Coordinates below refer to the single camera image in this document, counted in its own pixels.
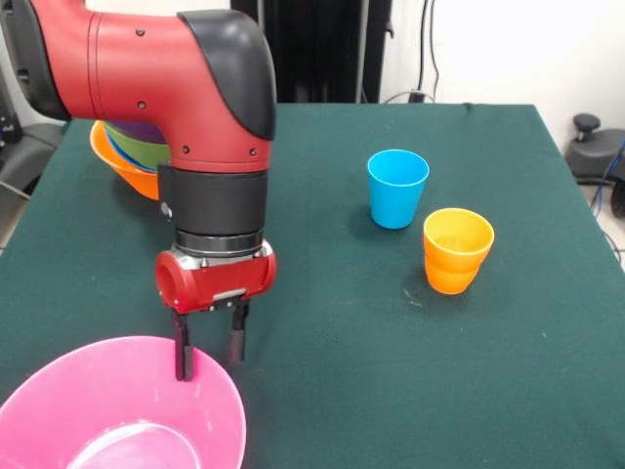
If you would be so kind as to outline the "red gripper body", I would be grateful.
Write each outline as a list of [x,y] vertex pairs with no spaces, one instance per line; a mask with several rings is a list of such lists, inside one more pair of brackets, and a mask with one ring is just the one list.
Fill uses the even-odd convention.
[[198,258],[172,249],[155,261],[155,280],[163,303],[179,314],[210,310],[222,300],[244,300],[265,293],[274,283],[276,256],[264,241],[255,254]]

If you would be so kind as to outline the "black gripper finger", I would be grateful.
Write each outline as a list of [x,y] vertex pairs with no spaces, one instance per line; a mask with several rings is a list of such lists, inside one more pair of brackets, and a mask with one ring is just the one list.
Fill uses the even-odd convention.
[[246,323],[250,313],[250,301],[234,298],[227,301],[227,306],[232,309],[229,329],[229,366],[239,365],[245,358]]
[[172,323],[174,326],[176,379],[189,382],[194,375],[194,348],[190,340],[187,316],[173,309]]

